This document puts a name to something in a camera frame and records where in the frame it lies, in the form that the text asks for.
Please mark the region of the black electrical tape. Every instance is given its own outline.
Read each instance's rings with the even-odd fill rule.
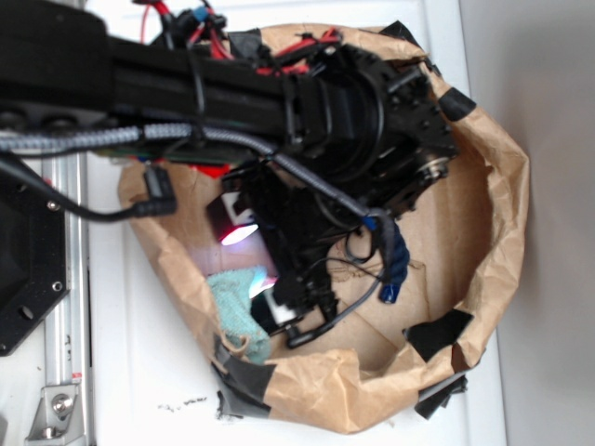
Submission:
[[[460,121],[469,116],[477,108],[477,104],[458,91],[451,88],[438,100],[438,105],[449,121]]]

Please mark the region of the blue cable wrap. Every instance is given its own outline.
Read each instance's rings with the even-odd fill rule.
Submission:
[[[380,300],[385,304],[394,304],[397,301],[401,286],[407,278],[407,265],[411,256],[399,226],[394,224],[393,258],[390,265],[390,283],[385,284],[380,292]]]
[[[192,11],[192,14],[199,23],[203,23],[208,17],[208,11],[206,10],[206,7],[197,7]]]

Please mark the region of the black wire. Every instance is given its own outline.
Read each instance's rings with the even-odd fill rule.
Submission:
[[[0,156],[0,174],[5,174],[16,179],[21,184],[47,198],[49,201],[58,204],[62,209],[72,212],[82,218],[99,222],[115,222],[137,216],[138,213],[138,208],[135,205],[112,214],[100,214],[83,206],[79,206],[70,198],[46,184],[45,181],[36,175],[33,170],[19,161],[14,154],[6,153],[3,156]]]
[[[67,149],[64,151],[44,151],[40,153],[18,153],[12,152],[14,155],[18,156],[21,160],[47,160],[50,158],[59,158],[63,156],[71,156],[76,155],[78,153],[85,153],[87,151],[95,151],[96,149],[92,148],[77,148],[77,149]]]
[[[382,276],[383,274],[384,274],[384,270],[382,270],[380,272],[380,276]],[[303,346],[304,344],[307,344],[307,343],[313,341],[314,339],[317,339],[318,337],[324,335],[326,332],[331,330],[339,322],[343,321],[354,310],[356,310],[358,307],[360,307],[375,292],[375,290],[378,288],[378,286],[380,285],[381,282],[382,282],[382,280],[380,279],[380,277],[377,277],[374,280],[374,283],[372,283],[372,286],[370,286],[368,291],[366,291],[362,295],[362,297],[360,297],[358,300],[356,300],[351,305],[349,305],[347,308],[345,308],[341,313],[339,313],[337,316],[335,316],[335,318],[332,321],[326,322],[317,328],[309,330],[308,332],[289,337],[287,339],[287,346],[289,348],[297,348],[297,347]]]
[[[313,269],[315,269],[316,267],[318,267],[321,263],[323,262],[327,262],[327,261],[335,261],[335,262],[341,262],[341,263],[345,263],[347,265],[351,265],[354,268],[357,268],[359,271],[364,272],[365,274],[367,274],[368,276],[374,277],[375,279],[381,279],[380,276],[377,276],[375,273],[373,273],[372,271],[369,271],[365,268],[360,267],[359,265],[355,264],[354,262],[347,260],[345,258],[340,258],[340,257],[324,257],[324,258],[320,258],[318,260],[316,260],[314,263],[312,263],[308,269],[306,270],[305,275],[309,275],[311,273],[311,271]]]
[[[351,252],[351,249],[350,249],[350,236],[351,235],[352,235],[352,232],[347,234],[347,237],[345,238],[345,254],[347,255],[348,260],[352,261],[353,263],[357,263],[358,265],[362,265],[364,263],[369,262],[370,259],[374,256],[374,254],[376,253],[376,251],[378,249],[377,240],[376,240],[374,232],[372,232],[372,242],[370,243],[370,254],[367,257],[358,257],[354,253]]]
[[[328,207],[326,207],[326,204],[324,203],[323,198],[320,196],[319,193],[314,193],[314,200],[315,200],[316,204],[318,205],[320,212],[323,213],[323,216],[326,217],[326,219],[328,221],[333,223],[338,228],[341,228],[342,230],[352,231],[352,230],[355,230],[359,226],[359,223],[348,224],[348,223],[345,223],[345,222],[339,220],[336,216],[334,216],[333,213],[328,209]]]

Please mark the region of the metal bracket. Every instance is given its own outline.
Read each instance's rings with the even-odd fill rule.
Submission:
[[[64,212],[0,177],[0,357],[11,354],[69,289]]]
[[[84,434],[79,386],[44,387],[25,446],[66,446]]]

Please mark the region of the gray wall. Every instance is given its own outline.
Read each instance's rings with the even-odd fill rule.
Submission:
[[[460,4],[471,95],[532,160],[522,283],[498,330],[509,445],[595,444],[595,2]]]

